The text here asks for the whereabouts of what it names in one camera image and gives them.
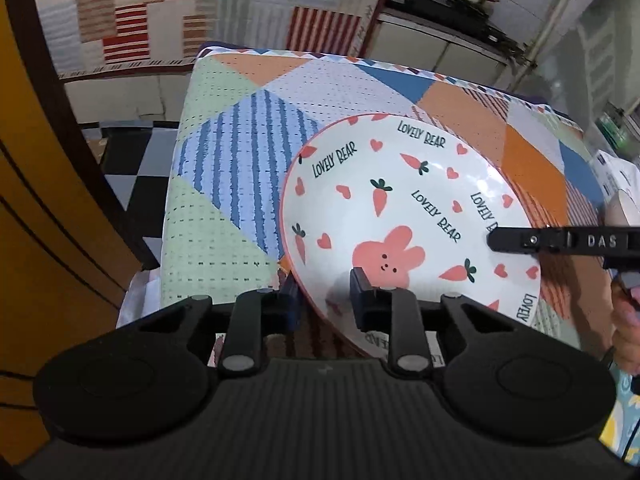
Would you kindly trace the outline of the person right hand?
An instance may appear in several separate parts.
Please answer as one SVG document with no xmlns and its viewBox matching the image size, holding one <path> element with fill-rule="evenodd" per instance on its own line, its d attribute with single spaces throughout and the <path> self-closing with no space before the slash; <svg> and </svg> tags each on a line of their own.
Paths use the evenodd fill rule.
<svg viewBox="0 0 640 480">
<path fill-rule="evenodd" d="M 639 209 L 624 191 L 606 205 L 607 226 L 638 226 Z M 625 271 L 612 283 L 612 345 L 614 361 L 624 372 L 637 376 L 640 363 L 639 272 Z"/>
</svg>

